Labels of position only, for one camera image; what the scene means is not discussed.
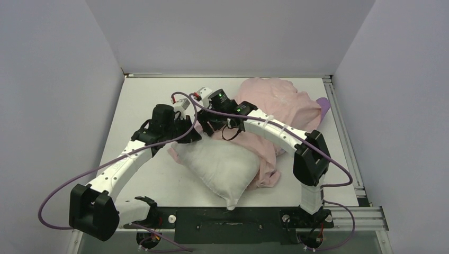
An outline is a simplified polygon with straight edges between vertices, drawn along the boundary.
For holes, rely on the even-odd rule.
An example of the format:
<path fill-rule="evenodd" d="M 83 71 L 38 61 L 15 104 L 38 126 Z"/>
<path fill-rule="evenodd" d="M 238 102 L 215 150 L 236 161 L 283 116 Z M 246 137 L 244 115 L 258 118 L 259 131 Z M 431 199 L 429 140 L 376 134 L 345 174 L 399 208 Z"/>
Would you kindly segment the white pillow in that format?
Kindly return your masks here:
<path fill-rule="evenodd" d="M 259 172 L 259 156 L 240 145 L 207 135 L 192 143 L 173 142 L 167 152 L 223 198 L 229 211 L 236 208 Z"/>

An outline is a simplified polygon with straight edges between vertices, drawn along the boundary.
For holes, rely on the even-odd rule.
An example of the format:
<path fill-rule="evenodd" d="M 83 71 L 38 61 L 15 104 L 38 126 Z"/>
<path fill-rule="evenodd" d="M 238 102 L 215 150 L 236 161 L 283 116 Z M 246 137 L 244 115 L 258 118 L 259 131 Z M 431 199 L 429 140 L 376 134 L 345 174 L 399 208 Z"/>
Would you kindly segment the purple Elsa print pillowcase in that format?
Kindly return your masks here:
<path fill-rule="evenodd" d="M 307 92 L 298 91 L 287 80 L 278 78 L 250 78 L 244 81 L 235 96 L 237 103 L 248 101 L 256 105 L 268 115 L 295 129 L 311 132 L 315 130 L 330 108 L 327 99 L 312 100 Z M 258 173 L 252 173 L 253 180 L 247 187 L 255 188 L 274 187 L 280 178 L 280 172 L 276 169 L 276 157 L 283 154 L 284 150 L 252 133 L 243 132 L 235 139 L 231 139 L 233 130 L 221 129 L 212 136 L 217 140 L 215 148 L 223 148 L 236 145 L 249 150 L 244 155 L 247 160 L 250 155 L 259 157 Z"/>

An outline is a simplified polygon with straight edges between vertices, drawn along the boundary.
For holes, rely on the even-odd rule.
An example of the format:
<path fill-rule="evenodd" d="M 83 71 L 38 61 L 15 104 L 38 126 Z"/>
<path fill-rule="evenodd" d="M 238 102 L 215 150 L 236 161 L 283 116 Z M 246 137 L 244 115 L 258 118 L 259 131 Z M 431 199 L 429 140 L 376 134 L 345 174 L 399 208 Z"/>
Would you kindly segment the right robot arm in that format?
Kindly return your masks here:
<path fill-rule="evenodd" d="M 319 131 L 295 129 L 247 101 L 237 104 L 222 89 L 213 92 L 201 88 L 193 98 L 203 104 L 200 123 L 207 134 L 219 127 L 252 133 L 293 157 L 292 171 L 301 184 L 299 219 L 303 225 L 315 229 L 333 221 L 330 210 L 324 208 L 322 185 L 329 168 L 329 151 Z"/>

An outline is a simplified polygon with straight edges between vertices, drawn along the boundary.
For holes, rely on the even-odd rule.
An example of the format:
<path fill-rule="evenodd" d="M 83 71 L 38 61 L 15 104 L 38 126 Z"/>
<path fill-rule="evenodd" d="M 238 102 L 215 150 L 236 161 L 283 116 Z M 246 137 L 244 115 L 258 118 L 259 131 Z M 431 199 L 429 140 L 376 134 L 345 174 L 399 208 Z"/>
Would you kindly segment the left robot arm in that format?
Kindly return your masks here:
<path fill-rule="evenodd" d="M 167 143 L 190 143 L 201 136 L 186 114 L 189 101 L 158 104 L 152 117 L 131 136 L 122 153 L 86 185 L 77 184 L 70 192 L 69 225 L 101 241 L 108 240 L 117 228 L 140 223 L 145 228 L 158 225 L 157 203 L 147 196 L 119 202 L 117 197 L 127 182 Z"/>

